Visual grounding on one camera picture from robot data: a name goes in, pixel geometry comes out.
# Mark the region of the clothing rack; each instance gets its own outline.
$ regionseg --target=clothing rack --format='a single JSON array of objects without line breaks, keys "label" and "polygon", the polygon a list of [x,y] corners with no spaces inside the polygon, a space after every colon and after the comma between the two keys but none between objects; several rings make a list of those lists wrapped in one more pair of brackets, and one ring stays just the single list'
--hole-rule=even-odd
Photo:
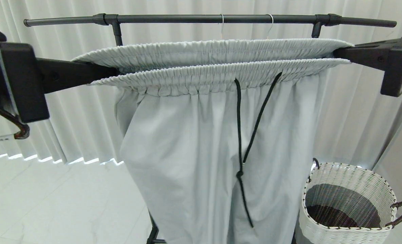
[{"label": "clothing rack", "polygon": [[[118,15],[118,14],[96,14],[89,17],[66,17],[24,20],[24,25],[44,26],[59,24],[94,23],[99,25],[112,25],[113,34],[117,46],[123,45],[121,23],[301,23],[312,24],[312,38],[318,38],[322,26],[335,26],[340,24],[359,26],[380,26],[395,27],[396,21],[375,20],[363,18],[342,17],[337,14],[316,14],[316,15]],[[340,48],[334,52],[338,58],[349,59],[352,62],[366,65],[386,71],[385,77],[389,74],[389,80],[383,79],[382,94],[399,96],[402,82],[402,50],[392,55],[391,51],[402,47],[402,38],[386,40],[377,43],[364,43],[350,48]],[[401,65],[392,66],[390,61]],[[60,60],[37,59],[38,66],[44,75],[41,81],[45,93],[70,88],[90,83],[94,80],[115,75],[115,68],[107,68],[100,65],[73,63]],[[157,239],[159,229],[150,215],[152,230],[147,239],[147,244],[166,243],[165,240]]]}]

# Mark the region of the drawstring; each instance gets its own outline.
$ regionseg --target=drawstring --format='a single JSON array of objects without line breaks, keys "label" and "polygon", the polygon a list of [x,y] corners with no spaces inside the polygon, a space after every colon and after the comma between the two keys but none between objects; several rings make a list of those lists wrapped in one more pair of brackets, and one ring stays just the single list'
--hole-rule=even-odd
[{"label": "drawstring", "polygon": [[243,188],[243,180],[241,177],[243,176],[243,166],[246,163],[246,159],[248,158],[249,150],[252,147],[252,144],[255,139],[255,133],[256,130],[258,129],[259,122],[261,120],[261,115],[264,111],[264,108],[267,105],[267,102],[269,101],[269,97],[272,94],[273,88],[275,84],[278,82],[279,78],[281,77],[282,72],[276,75],[275,79],[273,80],[272,85],[270,86],[269,92],[267,93],[266,98],[264,99],[264,102],[262,103],[261,110],[258,113],[258,118],[256,119],[255,127],[252,132],[251,140],[249,142],[248,148],[246,150],[244,158],[241,157],[241,119],[240,119],[240,106],[241,106],[241,87],[240,87],[240,82],[238,82],[237,78],[235,79],[235,86],[237,87],[237,133],[238,133],[238,162],[240,164],[240,170],[237,172],[237,179],[238,183],[240,184],[240,190],[241,190],[241,197],[243,198],[243,204],[245,206],[245,211],[246,211],[246,216],[248,218],[250,226],[253,228],[254,224],[252,223],[251,216],[249,214],[249,209],[246,203],[246,197],[245,197],[245,191]]}]

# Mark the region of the white marble floor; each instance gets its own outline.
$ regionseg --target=white marble floor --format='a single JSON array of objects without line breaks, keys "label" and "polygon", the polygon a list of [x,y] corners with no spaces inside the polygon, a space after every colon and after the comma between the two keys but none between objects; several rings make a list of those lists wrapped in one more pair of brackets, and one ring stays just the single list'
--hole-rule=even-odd
[{"label": "white marble floor", "polygon": [[0,159],[0,244],[143,244],[150,230],[124,165]]}]

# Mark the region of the wicker basket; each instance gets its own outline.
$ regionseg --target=wicker basket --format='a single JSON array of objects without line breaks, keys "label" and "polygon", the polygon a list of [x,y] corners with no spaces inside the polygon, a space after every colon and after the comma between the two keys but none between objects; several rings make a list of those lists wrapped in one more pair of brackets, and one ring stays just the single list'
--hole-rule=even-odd
[{"label": "wicker basket", "polygon": [[294,243],[381,244],[402,202],[378,174],[342,163],[318,164],[306,181]]}]

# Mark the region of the waistband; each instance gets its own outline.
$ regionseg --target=waistband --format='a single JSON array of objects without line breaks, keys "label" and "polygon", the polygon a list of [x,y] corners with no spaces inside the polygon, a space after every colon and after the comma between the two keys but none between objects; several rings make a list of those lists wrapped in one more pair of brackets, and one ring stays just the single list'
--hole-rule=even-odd
[{"label": "waistband", "polygon": [[334,39],[210,40],[117,46],[73,59],[132,73],[178,66],[332,57],[352,44]]},{"label": "waistband", "polygon": [[279,72],[283,72],[280,82],[297,82],[304,76],[348,63],[349,60],[328,58],[197,65],[113,76],[91,85],[130,88],[151,96],[208,94],[235,91],[235,79],[239,80],[241,89],[255,88],[270,85]]}]

